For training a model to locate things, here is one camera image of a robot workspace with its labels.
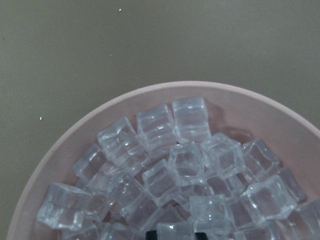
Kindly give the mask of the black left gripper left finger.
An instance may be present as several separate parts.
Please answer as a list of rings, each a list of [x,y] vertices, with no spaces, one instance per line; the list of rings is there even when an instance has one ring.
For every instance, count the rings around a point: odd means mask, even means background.
[[[158,235],[156,230],[150,230],[145,233],[145,240],[157,240]]]

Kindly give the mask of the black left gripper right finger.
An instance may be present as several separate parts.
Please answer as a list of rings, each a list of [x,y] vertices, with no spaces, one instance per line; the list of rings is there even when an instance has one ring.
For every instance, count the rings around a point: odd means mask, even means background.
[[[195,233],[196,240],[208,240],[207,234],[205,232],[196,232]]]

